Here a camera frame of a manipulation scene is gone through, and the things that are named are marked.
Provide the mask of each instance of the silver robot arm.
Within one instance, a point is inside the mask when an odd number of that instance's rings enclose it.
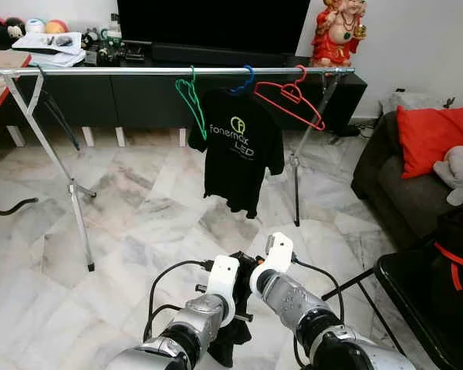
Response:
[[[315,370],[415,370],[400,353],[381,348],[345,326],[329,306],[286,275],[292,241],[273,234],[265,262],[253,272],[252,292],[290,329]]]
[[[123,351],[106,370],[192,370],[235,316],[237,271],[237,259],[216,257],[206,294],[188,301],[158,337]]]
[[[281,233],[269,238],[265,261],[254,269],[250,288],[296,336],[315,370],[415,370],[398,352],[381,348],[345,326],[329,306],[286,274],[292,241]],[[192,370],[235,316],[233,287],[238,260],[218,256],[206,294],[188,301],[164,331],[120,353],[107,370]]]

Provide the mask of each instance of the red strap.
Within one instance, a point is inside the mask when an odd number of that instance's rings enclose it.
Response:
[[[450,259],[451,261],[456,262],[463,266],[463,258],[458,257],[456,254],[451,253],[450,251],[446,251],[437,241],[434,243],[434,246],[441,251],[442,255],[446,258]]]
[[[460,274],[458,271],[458,266],[451,262],[451,276],[453,278],[453,284],[455,285],[455,289],[457,291],[463,290],[463,285],[461,285],[460,281]]]

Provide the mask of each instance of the television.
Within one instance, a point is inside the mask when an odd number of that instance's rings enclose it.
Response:
[[[295,53],[308,7],[309,0],[118,0],[125,42],[268,54]]]

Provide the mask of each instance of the paper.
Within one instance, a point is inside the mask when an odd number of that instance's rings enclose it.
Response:
[[[84,60],[84,58],[86,58],[86,50],[82,49],[77,55],[65,54],[64,52],[59,52],[54,55],[32,52],[29,65],[39,65],[41,67],[72,67]]]
[[[12,44],[13,49],[30,50],[45,53],[63,52],[77,56],[81,50],[82,34],[80,32],[66,33],[26,33],[24,37]]]

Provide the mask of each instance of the statue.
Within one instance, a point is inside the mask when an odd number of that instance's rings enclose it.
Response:
[[[327,8],[317,16],[316,35],[312,44],[314,67],[351,66],[350,53],[367,36],[360,23],[367,4],[363,0],[324,0]]]

